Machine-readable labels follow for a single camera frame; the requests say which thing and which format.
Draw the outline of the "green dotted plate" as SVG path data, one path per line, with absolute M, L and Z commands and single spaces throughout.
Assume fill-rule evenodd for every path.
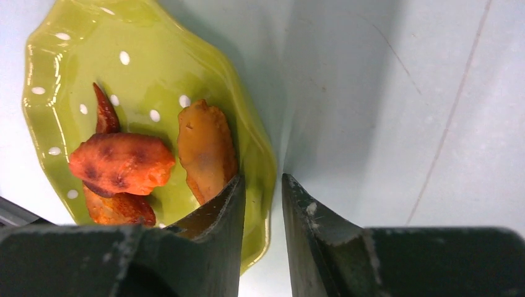
M 56 1 L 29 36 L 22 109 L 43 172 L 72 219 L 92 224 L 70 154 L 95 131 L 96 82 L 121 127 L 175 147 L 180 97 L 226 115 L 245 178 L 241 270 L 269 247 L 277 165 L 269 137 L 233 64 L 156 1 Z

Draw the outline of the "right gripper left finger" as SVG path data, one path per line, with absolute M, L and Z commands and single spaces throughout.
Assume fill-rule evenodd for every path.
M 245 180 L 165 228 L 1 228 L 2 296 L 236 296 Z

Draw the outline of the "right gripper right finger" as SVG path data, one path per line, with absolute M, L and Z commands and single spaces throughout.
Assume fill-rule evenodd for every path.
M 523 296 L 524 240 L 496 227 L 362 228 L 282 176 L 294 296 Z

